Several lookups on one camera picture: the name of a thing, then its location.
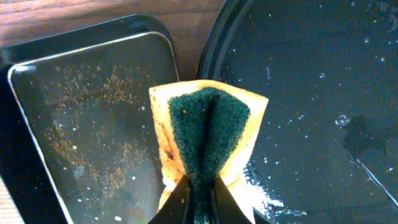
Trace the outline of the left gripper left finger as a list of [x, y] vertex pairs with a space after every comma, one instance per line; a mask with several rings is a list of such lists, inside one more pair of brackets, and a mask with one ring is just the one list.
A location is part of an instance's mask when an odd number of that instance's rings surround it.
[[183, 176], [164, 206], [148, 224], [190, 223], [190, 181]]

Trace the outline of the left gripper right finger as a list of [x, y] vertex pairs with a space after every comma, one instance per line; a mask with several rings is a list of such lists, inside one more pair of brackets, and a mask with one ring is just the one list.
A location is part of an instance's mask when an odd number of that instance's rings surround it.
[[251, 224], [221, 177], [217, 177], [210, 185], [210, 223]]

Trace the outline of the green and yellow sponge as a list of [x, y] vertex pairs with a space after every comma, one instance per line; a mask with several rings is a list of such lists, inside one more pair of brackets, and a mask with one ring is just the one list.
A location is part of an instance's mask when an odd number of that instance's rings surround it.
[[268, 98], [214, 80], [176, 82], [149, 88], [159, 144], [163, 208], [180, 180], [193, 187], [194, 221], [210, 222], [210, 185], [220, 178], [242, 211], [255, 222], [244, 177]]

